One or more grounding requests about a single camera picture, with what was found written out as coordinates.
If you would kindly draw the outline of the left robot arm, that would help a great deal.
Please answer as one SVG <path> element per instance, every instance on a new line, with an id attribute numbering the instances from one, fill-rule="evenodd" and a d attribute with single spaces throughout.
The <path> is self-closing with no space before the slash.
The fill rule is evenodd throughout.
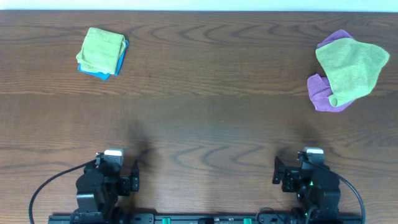
<path id="1" fill-rule="evenodd" d="M 134 161 L 130 175 L 121 175 L 123 156 L 98 153 L 76 181 L 78 208 L 70 215 L 70 224 L 127 223 L 126 215 L 116 206 L 118 197 L 139 190 L 139 166 Z"/>

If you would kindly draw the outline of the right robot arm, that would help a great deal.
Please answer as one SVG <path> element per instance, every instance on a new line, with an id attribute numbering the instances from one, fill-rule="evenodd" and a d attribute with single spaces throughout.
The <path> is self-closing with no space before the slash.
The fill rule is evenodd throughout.
<path id="1" fill-rule="evenodd" d="M 300 167 L 285 165 L 274 158 L 273 184 L 281 184 L 283 192 L 295 193 L 300 204 L 286 216 L 284 223 L 341 223 L 338 203 L 340 180 L 324 165 L 322 149 L 306 147 L 298 153 Z"/>

